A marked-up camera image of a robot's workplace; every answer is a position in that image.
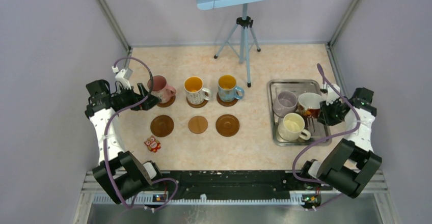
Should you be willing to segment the dark wooden coaster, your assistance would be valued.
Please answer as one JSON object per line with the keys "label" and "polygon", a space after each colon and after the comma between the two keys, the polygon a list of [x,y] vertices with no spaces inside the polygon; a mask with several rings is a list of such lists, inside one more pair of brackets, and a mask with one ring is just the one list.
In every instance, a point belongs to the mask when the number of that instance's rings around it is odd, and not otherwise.
{"label": "dark wooden coaster", "polygon": [[169,98],[160,97],[160,102],[157,104],[158,107],[169,107],[175,102],[176,96],[171,96]]}
{"label": "dark wooden coaster", "polygon": [[217,102],[224,107],[231,107],[238,102],[238,99],[234,98],[232,101],[225,102],[219,97],[219,94],[217,94]]}
{"label": "dark wooden coaster", "polygon": [[167,115],[157,116],[152,120],[150,130],[156,137],[166,137],[174,130],[174,121]]}
{"label": "dark wooden coaster", "polygon": [[216,120],[215,127],[221,136],[231,137],[238,133],[240,122],[234,115],[225,114]]}
{"label": "dark wooden coaster", "polygon": [[197,104],[191,103],[188,99],[186,99],[186,101],[187,101],[187,104],[192,108],[202,108],[208,103],[208,100],[206,100],[206,99],[198,100],[198,102],[200,102],[200,103],[197,103]]}

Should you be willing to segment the pink mug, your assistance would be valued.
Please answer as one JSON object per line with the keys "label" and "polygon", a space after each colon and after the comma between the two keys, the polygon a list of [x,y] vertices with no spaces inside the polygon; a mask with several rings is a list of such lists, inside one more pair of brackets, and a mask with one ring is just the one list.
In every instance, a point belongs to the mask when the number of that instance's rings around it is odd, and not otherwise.
{"label": "pink mug", "polygon": [[158,97],[169,98],[176,95],[177,90],[168,84],[167,79],[164,76],[156,75],[153,76],[153,89],[151,94]]}

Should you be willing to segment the metal tray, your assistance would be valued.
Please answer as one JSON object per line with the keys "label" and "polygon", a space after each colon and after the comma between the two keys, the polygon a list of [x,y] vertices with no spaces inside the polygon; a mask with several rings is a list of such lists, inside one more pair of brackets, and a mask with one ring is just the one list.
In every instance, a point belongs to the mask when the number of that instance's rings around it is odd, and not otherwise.
{"label": "metal tray", "polygon": [[309,140],[305,141],[298,138],[297,140],[290,142],[282,139],[277,132],[277,127],[283,118],[278,117],[273,112],[273,102],[276,99],[277,95],[282,91],[291,91],[295,93],[296,96],[308,92],[320,94],[320,87],[318,82],[312,79],[273,79],[267,83],[271,132],[273,142],[276,145],[282,147],[307,146],[317,139],[330,135],[329,126],[323,125],[322,123],[318,122],[318,119],[305,118],[305,128],[311,132],[311,138]]}

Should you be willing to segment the white red mug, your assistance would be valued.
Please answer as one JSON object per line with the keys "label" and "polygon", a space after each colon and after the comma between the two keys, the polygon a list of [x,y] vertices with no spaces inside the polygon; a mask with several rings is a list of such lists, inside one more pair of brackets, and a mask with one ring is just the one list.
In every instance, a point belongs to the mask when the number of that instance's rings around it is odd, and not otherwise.
{"label": "white red mug", "polygon": [[298,112],[304,118],[317,119],[320,115],[324,97],[316,93],[303,93],[298,96]]}

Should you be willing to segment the lilac mug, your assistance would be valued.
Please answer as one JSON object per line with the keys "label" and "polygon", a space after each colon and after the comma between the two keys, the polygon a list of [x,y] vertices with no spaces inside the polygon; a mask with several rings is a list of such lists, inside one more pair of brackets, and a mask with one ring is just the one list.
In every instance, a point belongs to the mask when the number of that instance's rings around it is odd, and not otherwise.
{"label": "lilac mug", "polygon": [[289,113],[296,111],[298,107],[298,98],[291,91],[280,92],[273,102],[273,112],[278,117],[284,117]]}

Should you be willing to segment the patterned mug yellow inside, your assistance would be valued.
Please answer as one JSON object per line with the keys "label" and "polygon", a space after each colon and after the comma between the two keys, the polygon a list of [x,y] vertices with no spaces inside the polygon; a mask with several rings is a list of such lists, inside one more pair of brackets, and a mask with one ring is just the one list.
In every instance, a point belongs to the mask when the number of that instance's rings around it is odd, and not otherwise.
{"label": "patterned mug yellow inside", "polygon": [[184,89],[186,98],[194,104],[200,103],[198,100],[206,99],[209,101],[212,98],[211,90],[205,88],[203,80],[196,76],[186,79],[184,82]]}

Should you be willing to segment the light wooden coaster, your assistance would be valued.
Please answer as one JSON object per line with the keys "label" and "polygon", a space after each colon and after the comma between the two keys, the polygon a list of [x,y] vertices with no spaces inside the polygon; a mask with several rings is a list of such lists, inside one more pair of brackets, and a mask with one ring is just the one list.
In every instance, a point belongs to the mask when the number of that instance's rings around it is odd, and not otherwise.
{"label": "light wooden coaster", "polygon": [[203,116],[194,116],[188,122],[188,129],[194,134],[201,134],[208,128],[208,121]]}

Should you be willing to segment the blue mug yellow inside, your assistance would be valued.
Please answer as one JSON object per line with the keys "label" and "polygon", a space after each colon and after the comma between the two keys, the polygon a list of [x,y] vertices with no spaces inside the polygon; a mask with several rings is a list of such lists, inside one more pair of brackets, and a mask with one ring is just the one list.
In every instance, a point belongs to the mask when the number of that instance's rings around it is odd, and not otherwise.
{"label": "blue mug yellow inside", "polygon": [[241,100],[245,95],[244,89],[237,85],[235,77],[223,75],[218,80],[218,96],[223,102]]}

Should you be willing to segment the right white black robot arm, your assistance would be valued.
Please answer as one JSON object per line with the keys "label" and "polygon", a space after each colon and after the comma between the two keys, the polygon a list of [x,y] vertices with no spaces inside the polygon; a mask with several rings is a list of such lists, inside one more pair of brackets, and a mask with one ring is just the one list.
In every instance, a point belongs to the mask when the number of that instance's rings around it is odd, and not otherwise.
{"label": "right white black robot arm", "polygon": [[349,99],[320,103],[318,121],[328,126],[344,123],[348,134],[323,162],[312,159],[304,164],[299,175],[302,188],[313,189],[321,181],[352,199],[363,191],[382,164],[370,139],[377,114],[371,105],[373,94],[367,88],[356,88]]}

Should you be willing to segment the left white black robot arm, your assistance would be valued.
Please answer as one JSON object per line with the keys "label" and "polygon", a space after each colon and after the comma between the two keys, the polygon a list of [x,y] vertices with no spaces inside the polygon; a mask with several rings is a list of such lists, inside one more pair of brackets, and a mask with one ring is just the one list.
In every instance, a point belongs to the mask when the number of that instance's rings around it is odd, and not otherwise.
{"label": "left white black robot arm", "polygon": [[119,132],[119,112],[126,109],[147,111],[159,103],[142,83],[138,88],[139,93],[124,88],[112,93],[109,82],[104,79],[86,85],[90,96],[85,115],[95,129],[99,148],[98,165],[92,173],[116,204],[124,204],[147,187],[157,190],[164,181],[153,161],[141,163],[125,149]]}

